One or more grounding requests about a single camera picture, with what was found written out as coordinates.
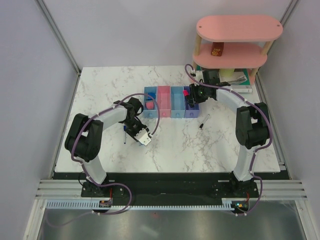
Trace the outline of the yellow cup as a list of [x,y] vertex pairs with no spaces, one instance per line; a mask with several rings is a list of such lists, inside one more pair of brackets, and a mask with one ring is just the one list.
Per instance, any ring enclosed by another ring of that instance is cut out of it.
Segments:
[[230,78],[233,76],[235,69],[234,68],[221,68],[219,70],[220,77]]

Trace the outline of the light blue drawer bin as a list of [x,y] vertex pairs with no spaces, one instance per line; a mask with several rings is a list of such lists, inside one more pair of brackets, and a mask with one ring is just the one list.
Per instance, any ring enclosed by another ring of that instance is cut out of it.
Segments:
[[[155,93],[156,97],[155,98],[147,98],[147,93]],[[157,104],[153,101],[153,99],[157,102],[157,87],[156,86],[146,86],[144,88],[144,93],[146,95],[143,96],[143,116],[145,118],[157,118],[158,117],[158,108],[157,108]],[[148,101],[153,101],[154,102],[154,110],[147,110],[146,109],[146,102]]]

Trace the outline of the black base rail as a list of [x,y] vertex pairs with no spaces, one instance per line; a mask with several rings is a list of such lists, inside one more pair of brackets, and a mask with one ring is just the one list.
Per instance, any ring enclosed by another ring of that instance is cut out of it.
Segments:
[[159,197],[160,195],[175,196],[195,196],[208,197],[214,199],[222,198],[245,198],[257,197],[258,184],[255,180],[288,180],[289,175],[286,170],[276,173],[262,172],[246,182],[238,183],[232,172],[227,173],[110,173],[105,180],[97,186],[88,180],[84,173],[62,172],[53,175],[54,180],[83,180],[83,190],[81,195],[104,196],[108,191],[112,191],[112,196],[116,197],[114,186],[107,184],[126,185],[137,200],[139,196]]

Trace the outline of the green book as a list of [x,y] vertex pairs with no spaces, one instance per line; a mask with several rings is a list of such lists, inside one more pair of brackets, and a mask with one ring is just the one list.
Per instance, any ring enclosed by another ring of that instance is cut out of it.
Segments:
[[198,66],[196,71],[202,71],[205,84],[218,85],[227,82],[237,93],[251,93],[253,91],[246,69],[234,71],[231,77],[221,77],[219,69],[207,69]]

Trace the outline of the blue white eraser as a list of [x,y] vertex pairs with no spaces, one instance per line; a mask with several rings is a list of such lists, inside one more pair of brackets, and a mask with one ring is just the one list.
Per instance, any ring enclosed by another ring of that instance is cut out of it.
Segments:
[[147,98],[148,99],[151,99],[151,98],[155,99],[156,98],[156,94],[154,92],[148,92],[147,93]]

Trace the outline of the purple drawer bin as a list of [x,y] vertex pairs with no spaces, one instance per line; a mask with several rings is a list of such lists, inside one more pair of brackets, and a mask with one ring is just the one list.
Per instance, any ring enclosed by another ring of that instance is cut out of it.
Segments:
[[188,104],[188,101],[186,97],[184,97],[184,102],[185,102],[185,118],[197,118],[200,113],[200,107],[199,104],[195,104],[194,107],[190,107]]

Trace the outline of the pink three-tier shelf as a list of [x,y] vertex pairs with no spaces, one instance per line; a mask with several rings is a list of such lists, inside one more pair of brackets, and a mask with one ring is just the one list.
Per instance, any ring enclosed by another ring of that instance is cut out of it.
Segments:
[[[272,43],[283,33],[282,24],[272,16],[209,15],[196,24],[192,66],[205,69],[245,69],[251,84],[267,61]],[[212,56],[213,42],[223,42],[222,56]]]

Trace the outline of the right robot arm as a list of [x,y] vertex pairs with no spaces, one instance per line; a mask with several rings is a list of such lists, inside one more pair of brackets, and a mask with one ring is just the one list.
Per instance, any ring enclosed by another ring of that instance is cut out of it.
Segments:
[[235,113],[235,136],[240,148],[236,166],[231,172],[229,191],[233,196],[240,197],[254,189],[254,179],[258,178],[254,175],[257,152],[268,148],[273,140],[268,106],[263,102],[249,102],[228,82],[210,84],[209,81],[196,80],[194,69],[185,72],[193,81],[189,85],[189,93],[183,93],[189,106],[214,99]]

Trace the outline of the blue white pen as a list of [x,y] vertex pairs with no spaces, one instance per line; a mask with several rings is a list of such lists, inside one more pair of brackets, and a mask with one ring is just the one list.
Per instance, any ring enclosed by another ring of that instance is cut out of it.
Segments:
[[127,127],[125,125],[123,125],[123,132],[124,132],[124,140],[123,140],[123,144],[127,143],[127,132],[126,132]]

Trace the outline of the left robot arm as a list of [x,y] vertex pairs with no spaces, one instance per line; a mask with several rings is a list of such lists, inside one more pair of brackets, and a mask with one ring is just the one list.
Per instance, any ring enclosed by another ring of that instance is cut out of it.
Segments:
[[99,159],[103,132],[114,124],[123,124],[125,132],[136,142],[147,146],[151,142],[150,130],[138,115],[143,111],[142,103],[135,97],[127,102],[116,101],[106,111],[89,117],[78,113],[67,134],[64,147],[74,162],[81,164],[86,178],[93,183],[92,191],[99,197],[106,196],[110,185],[107,173]]

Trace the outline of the red small box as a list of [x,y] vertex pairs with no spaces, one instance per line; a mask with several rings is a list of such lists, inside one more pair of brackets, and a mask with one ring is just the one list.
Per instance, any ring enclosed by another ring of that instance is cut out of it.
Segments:
[[211,55],[215,57],[221,57],[224,50],[223,42],[213,42],[211,46]]

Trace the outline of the aluminium frame rail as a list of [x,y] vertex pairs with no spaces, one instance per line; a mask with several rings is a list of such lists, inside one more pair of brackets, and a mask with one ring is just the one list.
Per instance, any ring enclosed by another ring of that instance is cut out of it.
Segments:
[[[307,194],[299,180],[264,180],[262,187],[262,200],[305,200]],[[36,199],[44,200],[80,200],[82,186],[77,180],[41,180],[36,194]]]

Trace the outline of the pink drawer bin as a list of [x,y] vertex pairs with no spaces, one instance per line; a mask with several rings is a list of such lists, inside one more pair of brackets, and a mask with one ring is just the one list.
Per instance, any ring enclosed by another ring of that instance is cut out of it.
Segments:
[[157,87],[157,102],[161,118],[171,117],[171,87],[169,85]]

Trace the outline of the pink eraser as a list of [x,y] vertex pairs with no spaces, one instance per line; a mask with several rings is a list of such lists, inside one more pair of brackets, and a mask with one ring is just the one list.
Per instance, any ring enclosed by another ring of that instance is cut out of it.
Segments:
[[145,103],[145,107],[147,110],[154,110],[155,109],[155,104],[153,101],[147,101]]

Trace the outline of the black pen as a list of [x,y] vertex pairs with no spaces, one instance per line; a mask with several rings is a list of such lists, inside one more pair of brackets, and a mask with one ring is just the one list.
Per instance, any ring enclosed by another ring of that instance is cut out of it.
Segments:
[[210,114],[207,114],[206,117],[203,119],[203,121],[201,122],[201,124],[199,125],[199,128],[202,130],[204,124],[207,122],[207,120],[209,119]]

